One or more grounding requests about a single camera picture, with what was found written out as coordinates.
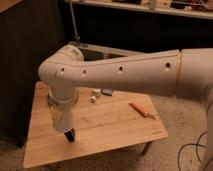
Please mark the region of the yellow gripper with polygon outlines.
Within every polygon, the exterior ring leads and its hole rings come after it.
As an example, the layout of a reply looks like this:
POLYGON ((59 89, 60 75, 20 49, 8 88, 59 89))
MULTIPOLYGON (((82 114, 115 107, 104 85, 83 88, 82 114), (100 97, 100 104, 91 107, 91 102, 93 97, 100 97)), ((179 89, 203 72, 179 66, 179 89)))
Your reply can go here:
POLYGON ((50 98, 49 107, 50 112, 53 117, 61 117, 65 113, 69 113, 73 104, 72 99, 68 100, 59 100, 50 98))

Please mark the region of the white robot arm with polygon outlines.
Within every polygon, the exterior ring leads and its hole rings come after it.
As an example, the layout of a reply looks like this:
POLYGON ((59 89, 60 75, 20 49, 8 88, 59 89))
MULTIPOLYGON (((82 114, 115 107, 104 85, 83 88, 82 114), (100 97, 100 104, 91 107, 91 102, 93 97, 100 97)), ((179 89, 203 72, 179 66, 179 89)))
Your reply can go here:
POLYGON ((50 86, 53 127, 66 134, 71 133, 71 105, 78 87, 175 96, 203 103, 207 144, 200 171, 213 171, 213 48, 86 61, 80 49, 68 44, 44 60, 38 74, 50 86))

